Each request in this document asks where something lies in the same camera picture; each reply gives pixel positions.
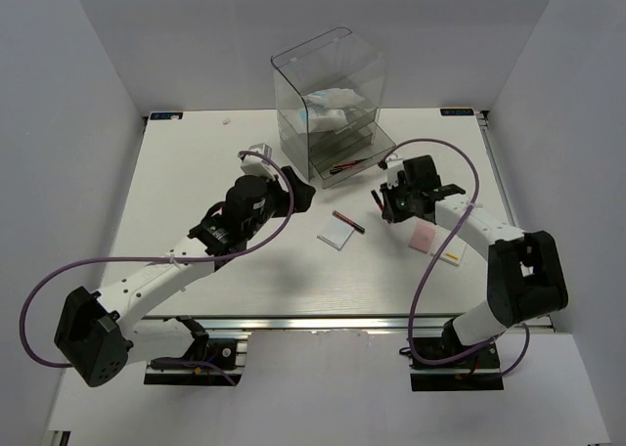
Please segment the clear acrylic organizer with drawers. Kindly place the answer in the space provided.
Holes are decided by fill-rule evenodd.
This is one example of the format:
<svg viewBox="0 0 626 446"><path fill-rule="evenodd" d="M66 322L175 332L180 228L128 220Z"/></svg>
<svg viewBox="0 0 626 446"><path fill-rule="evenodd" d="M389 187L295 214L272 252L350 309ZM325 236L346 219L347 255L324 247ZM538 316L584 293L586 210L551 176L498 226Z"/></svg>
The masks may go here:
<svg viewBox="0 0 626 446"><path fill-rule="evenodd" d="M270 58L280 146L328 189L395 147L379 126L385 55L351 29L323 32Z"/></svg>

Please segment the red lip gloss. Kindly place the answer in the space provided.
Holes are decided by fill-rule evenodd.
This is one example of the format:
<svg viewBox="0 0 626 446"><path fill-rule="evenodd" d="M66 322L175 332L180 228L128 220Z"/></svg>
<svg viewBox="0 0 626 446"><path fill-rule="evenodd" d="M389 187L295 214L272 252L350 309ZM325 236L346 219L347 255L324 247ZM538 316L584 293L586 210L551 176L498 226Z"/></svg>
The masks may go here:
<svg viewBox="0 0 626 446"><path fill-rule="evenodd" d="M357 166L357 163L348 163L348 164L338 164L336 167L333 167L329 170L331 175L336 175L340 172L347 171Z"/></svg>
<svg viewBox="0 0 626 446"><path fill-rule="evenodd" d="M365 157L365 158L354 159L354 160L351 160L351 161L340 162L340 163L334 164L334 165L332 166L332 168L333 168L333 167L336 167L338 164L357 163L357 165L358 165L358 164L360 164L360 163L367 162L367 161L369 161L370 159L371 159L371 157Z"/></svg>

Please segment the red lip gloss tube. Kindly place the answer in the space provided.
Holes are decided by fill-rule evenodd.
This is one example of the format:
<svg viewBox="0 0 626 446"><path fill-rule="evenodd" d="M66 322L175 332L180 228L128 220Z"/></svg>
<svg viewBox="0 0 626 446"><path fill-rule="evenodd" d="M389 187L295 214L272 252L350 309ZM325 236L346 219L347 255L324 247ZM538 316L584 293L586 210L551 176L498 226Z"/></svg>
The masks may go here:
<svg viewBox="0 0 626 446"><path fill-rule="evenodd" d="M382 218L385 218L385 214L384 214L384 203L382 201L382 199L380 198L379 193L376 190L371 190L371 195L378 207L378 209L380 210L380 215Z"/></svg>

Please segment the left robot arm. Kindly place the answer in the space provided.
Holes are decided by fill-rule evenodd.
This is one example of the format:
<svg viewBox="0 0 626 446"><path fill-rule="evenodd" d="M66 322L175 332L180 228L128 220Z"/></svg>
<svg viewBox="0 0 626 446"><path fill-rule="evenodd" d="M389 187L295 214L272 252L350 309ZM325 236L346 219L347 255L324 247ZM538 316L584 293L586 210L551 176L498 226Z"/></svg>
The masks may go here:
<svg viewBox="0 0 626 446"><path fill-rule="evenodd" d="M188 315L146 316L246 251L268 220L309 209L315 188L291 167L281 170L286 189L270 173L238 178L164 262L149 263L107 287L79 288L67 296L54 342L89 386L101 386L138 362L177 368L209 364L209 335L199 322Z"/></svg>

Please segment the dark lip gloss tube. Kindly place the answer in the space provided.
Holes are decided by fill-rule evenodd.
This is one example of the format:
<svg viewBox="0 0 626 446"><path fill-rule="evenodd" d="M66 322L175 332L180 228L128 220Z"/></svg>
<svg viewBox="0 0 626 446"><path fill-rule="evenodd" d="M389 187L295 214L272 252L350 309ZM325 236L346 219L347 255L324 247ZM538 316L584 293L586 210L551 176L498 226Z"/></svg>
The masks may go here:
<svg viewBox="0 0 626 446"><path fill-rule="evenodd" d="M340 212L334 210L332 212L333 217L335 217L336 219L340 220L341 222L349 225L350 227L352 227L356 232L358 232L361 235L364 235L366 230L363 226L361 226L360 224L356 223L355 221L353 221L352 219L348 218L347 216L345 216L344 214L341 214Z"/></svg>

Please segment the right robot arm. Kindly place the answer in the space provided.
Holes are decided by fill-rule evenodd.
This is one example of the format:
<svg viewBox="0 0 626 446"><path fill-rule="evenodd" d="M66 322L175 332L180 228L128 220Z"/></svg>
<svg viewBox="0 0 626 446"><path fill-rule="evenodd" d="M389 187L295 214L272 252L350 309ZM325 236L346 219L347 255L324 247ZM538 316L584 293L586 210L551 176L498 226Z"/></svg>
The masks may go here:
<svg viewBox="0 0 626 446"><path fill-rule="evenodd" d="M391 156L380 168L386 173L380 187L383 220L435 224L487 264L485 299L444 325L435 358L462 367L475 357L477 345L567 306L557 244L548 232L526 232L498 220L458 185L443 184L431 156Z"/></svg>

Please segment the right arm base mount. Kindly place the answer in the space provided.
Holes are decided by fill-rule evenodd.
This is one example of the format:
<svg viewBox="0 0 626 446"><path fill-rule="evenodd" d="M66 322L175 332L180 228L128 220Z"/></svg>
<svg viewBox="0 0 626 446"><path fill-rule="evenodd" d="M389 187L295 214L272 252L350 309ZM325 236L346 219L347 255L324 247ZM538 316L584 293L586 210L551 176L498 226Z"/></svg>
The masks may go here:
<svg viewBox="0 0 626 446"><path fill-rule="evenodd" d="M442 365L427 365L418 361L410 347L398 350L408 359L413 392L501 391L504 382L501 363L494 344L483 347L469 357Z"/></svg>

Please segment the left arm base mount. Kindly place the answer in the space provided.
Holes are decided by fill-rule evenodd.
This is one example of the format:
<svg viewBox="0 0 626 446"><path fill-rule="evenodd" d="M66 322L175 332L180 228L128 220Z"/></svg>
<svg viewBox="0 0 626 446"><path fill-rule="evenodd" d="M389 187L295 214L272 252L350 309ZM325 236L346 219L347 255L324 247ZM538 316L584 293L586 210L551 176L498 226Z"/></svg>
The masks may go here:
<svg viewBox="0 0 626 446"><path fill-rule="evenodd" d="M210 334L199 321L179 316L175 321L192 338L186 351L150 361L144 374L144 385L160 386L230 386L242 378L246 343L235 337Z"/></svg>

